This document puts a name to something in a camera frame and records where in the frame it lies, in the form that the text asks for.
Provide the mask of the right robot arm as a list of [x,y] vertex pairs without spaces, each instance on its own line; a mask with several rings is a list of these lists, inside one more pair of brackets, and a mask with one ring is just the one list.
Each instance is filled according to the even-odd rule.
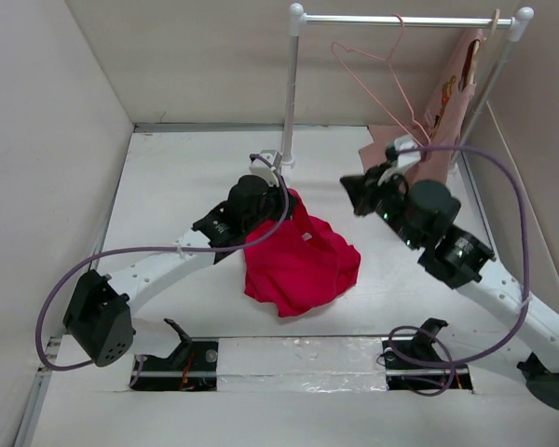
[[507,334],[489,347],[471,338],[456,359],[437,336],[446,322],[430,318],[406,350],[393,353],[423,369],[464,367],[493,358],[496,372],[519,378],[540,402],[559,411],[559,314],[516,280],[480,239],[455,225],[461,204],[449,189],[426,180],[409,185],[400,173],[375,167],[340,179],[355,215],[377,214],[412,250],[425,272],[495,317]]

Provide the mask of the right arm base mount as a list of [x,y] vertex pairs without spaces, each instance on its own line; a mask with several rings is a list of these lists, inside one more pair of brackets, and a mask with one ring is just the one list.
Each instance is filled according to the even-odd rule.
[[381,338],[381,353],[376,363],[385,369],[388,391],[411,391],[417,395],[434,397],[446,389],[473,390],[470,371],[466,364],[449,368],[428,368],[427,362],[444,363],[447,354],[435,340],[448,323],[428,318],[419,329],[405,326],[391,337]]

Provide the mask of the pink wire hanger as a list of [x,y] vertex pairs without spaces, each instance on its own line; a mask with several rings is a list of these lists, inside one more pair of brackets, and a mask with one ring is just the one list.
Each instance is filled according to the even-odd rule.
[[[394,57],[405,36],[405,20],[399,14],[393,14],[390,17],[396,20],[397,27],[399,28],[399,33],[397,34],[397,37],[389,48],[387,54],[376,55],[374,53],[370,53],[368,51],[346,45],[339,41],[333,41],[330,45],[330,50],[341,67],[397,127],[402,129],[405,133],[411,134],[413,137],[413,141],[418,143],[419,145],[430,143],[431,137],[428,132],[424,130],[423,126],[420,124],[418,118],[416,117],[415,108],[411,103],[405,91],[404,85],[402,84],[393,66]],[[398,116],[396,116],[389,109],[388,105],[383,101],[381,96],[378,95],[377,92],[363,80],[359,73],[347,63],[347,61],[342,57],[342,55],[346,54],[361,56],[370,61],[377,62],[382,68],[386,69],[387,74],[390,76],[391,86],[395,89],[407,110],[408,120],[406,122],[402,121]]]

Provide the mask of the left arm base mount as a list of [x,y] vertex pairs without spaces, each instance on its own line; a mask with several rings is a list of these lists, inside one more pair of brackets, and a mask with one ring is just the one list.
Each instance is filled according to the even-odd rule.
[[160,340],[163,352],[137,353],[129,388],[133,391],[210,392],[217,390],[219,340],[193,338],[171,318],[144,340]]

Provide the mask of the red t shirt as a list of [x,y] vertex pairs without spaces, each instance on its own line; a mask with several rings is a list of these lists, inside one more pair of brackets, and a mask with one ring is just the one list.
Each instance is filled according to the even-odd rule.
[[292,218],[265,241],[244,251],[244,293],[273,304],[281,318],[327,305],[356,285],[361,255],[297,199]]

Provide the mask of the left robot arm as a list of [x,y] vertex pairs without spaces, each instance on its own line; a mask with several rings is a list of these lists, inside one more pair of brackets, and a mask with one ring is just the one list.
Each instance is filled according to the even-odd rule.
[[193,223],[170,247],[150,248],[148,257],[114,273],[95,269],[76,282],[65,312],[65,329],[97,367],[106,367],[130,351],[137,330],[132,318],[151,299],[196,273],[219,264],[270,238],[247,238],[262,223],[280,226],[290,214],[291,196],[282,176],[271,185],[257,175],[245,175],[225,201]]

